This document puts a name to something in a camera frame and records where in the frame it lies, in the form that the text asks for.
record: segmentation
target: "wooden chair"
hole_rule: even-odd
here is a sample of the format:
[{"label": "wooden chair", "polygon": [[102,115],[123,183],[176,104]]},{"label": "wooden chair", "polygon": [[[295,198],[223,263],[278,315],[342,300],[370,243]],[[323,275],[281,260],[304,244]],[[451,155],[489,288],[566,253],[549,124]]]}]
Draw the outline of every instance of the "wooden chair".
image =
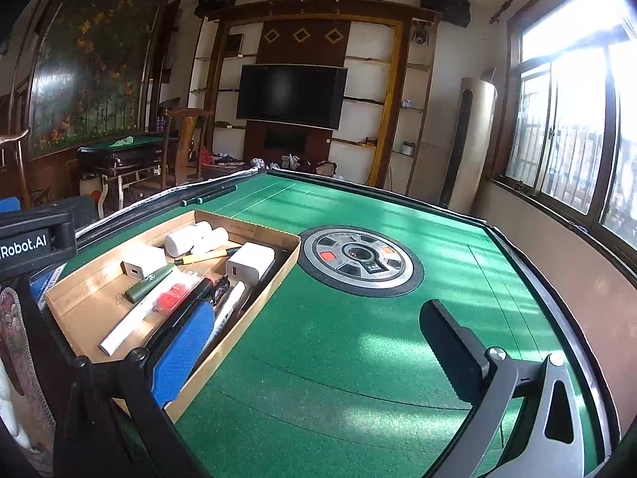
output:
[{"label": "wooden chair", "polygon": [[23,138],[29,134],[29,127],[19,133],[0,135],[0,149],[14,145],[15,152],[15,164],[18,169],[18,178],[20,180],[20,192],[22,194],[22,206],[24,208],[33,207],[33,198],[31,196],[31,189],[29,188],[29,182],[27,180],[27,171],[24,163],[24,155],[22,152]]},{"label": "wooden chair", "polygon": [[[192,178],[192,176],[196,176],[197,180],[201,179],[201,152],[203,149],[205,132],[208,129],[208,120],[213,112],[200,110],[198,108],[181,108],[179,110],[167,110],[166,114],[168,115],[168,123],[164,130],[160,175],[135,183],[129,187],[140,193],[142,196],[156,194],[170,186],[179,186],[196,181]],[[195,167],[190,167],[188,163],[190,157],[190,143],[192,143],[197,119],[200,116],[204,116],[205,120],[203,128],[201,129],[201,135],[199,137],[197,147],[197,162]],[[170,142],[170,131],[174,120],[179,118],[182,119],[182,127],[179,133],[179,142],[177,142],[176,149],[174,149]]]}]

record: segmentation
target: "window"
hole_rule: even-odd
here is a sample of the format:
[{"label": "window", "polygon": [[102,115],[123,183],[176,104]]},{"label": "window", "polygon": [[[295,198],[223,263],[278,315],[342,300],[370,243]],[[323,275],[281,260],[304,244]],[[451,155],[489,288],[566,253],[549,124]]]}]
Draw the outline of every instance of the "window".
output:
[{"label": "window", "polygon": [[637,44],[616,3],[512,18],[508,157],[496,170],[637,268]]},{"label": "window", "polygon": [[637,48],[610,47],[610,62],[619,97],[619,152],[604,227],[637,249]]}]

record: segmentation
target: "white charger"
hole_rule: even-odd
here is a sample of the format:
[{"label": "white charger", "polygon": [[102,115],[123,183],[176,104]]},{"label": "white charger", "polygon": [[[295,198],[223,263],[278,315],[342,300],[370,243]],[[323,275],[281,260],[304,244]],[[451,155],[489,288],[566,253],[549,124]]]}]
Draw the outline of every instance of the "white charger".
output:
[{"label": "white charger", "polygon": [[133,278],[146,278],[166,265],[166,254],[161,248],[140,244],[122,257],[123,269]]},{"label": "white charger", "polygon": [[247,285],[257,285],[274,260],[275,250],[272,248],[245,243],[227,260],[225,272]]}]

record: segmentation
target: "white cylinder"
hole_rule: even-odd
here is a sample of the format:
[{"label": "white cylinder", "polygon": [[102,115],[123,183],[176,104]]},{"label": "white cylinder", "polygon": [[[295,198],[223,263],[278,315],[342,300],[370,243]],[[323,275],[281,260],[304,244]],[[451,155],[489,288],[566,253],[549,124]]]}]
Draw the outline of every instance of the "white cylinder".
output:
[{"label": "white cylinder", "polygon": [[201,242],[203,237],[211,231],[212,226],[207,221],[185,226],[166,236],[164,249],[171,257],[179,257],[192,250],[192,247]]},{"label": "white cylinder", "polygon": [[203,239],[192,247],[190,253],[192,253],[192,255],[203,255],[204,253],[220,248],[226,244],[228,240],[228,232],[225,228],[221,228],[220,226],[219,228],[215,228],[211,232],[206,233],[205,236],[203,236]]},{"label": "white cylinder", "polygon": [[14,437],[14,441],[24,449],[31,449],[31,441],[24,428],[18,424],[18,436]]},{"label": "white cylinder", "polygon": [[461,80],[461,99],[440,205],[470,214],[488,150],[498,91],[480,79]]}]

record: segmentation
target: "automatic mahjong table center dial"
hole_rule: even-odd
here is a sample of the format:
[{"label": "automatic mahjong table center dial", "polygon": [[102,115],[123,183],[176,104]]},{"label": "automatic mahjong table center dial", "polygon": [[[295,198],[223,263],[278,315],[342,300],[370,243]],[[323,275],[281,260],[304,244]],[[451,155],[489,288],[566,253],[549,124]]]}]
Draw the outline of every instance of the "automatic mahjong table center dial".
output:
[{"label": "automatic mahjong table center dial", "polygon": [[411,250],[371,230],[327,225],[306,230],[301,238],[301,267],[340,291],[388,298],[416,289],[424,277]]}]

